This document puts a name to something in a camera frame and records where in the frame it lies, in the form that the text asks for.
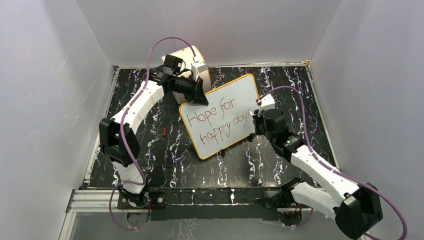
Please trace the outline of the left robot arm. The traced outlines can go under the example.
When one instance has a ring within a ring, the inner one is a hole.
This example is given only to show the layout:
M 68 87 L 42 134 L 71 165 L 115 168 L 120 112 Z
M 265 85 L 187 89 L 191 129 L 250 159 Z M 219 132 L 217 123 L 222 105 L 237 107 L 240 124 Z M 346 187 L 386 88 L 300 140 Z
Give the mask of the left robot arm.
M 146 176 L 137 161 L 140 144 L 136 132 L 140 124 L 168 92 L 182 94 L 190 104 L 207 106 L 204 78 L 200 76 L 207 72 L 201 55 L 195 55 L 187 65 L 183 58 L 168 54 L 162 65 L 147 70 L 145 82 L 122 110 L 100 121 L 100 151 L 116 168 L 120 178 L 116 188 L 131 206 L 144 208 L 150 202 Z

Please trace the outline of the yellow framed whiteboard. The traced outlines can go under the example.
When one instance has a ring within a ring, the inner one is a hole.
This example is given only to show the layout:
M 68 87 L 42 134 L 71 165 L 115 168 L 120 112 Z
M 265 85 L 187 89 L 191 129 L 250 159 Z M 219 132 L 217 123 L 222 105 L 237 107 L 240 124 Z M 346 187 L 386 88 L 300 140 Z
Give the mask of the yellow framed whiteboard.
M 184 103 L 179 114 L 201 160 L 255 132 L 249 111 L 259 107 L 256 80 L 248 73 L 206 93 L 209 105 Z

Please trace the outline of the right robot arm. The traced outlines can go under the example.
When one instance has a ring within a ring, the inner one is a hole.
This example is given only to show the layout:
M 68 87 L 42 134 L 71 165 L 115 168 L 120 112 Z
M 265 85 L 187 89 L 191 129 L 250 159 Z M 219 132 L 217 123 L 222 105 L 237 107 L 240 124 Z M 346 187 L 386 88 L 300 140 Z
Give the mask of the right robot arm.
M 309 149 L 304 138 L 288 130 L 282 111 L 255 110 L 252 118 L 256 134 L 265 136 L 278 156 L 305 171 L 321 186 L 318 189 L 295 177 L 282 185 L 279 193 L 266 197 L 264 204 L 309 206 L 332 219 L 353 240 L 383 219 L 375 186 L 360 186 L 341 176 L 340 171 Z

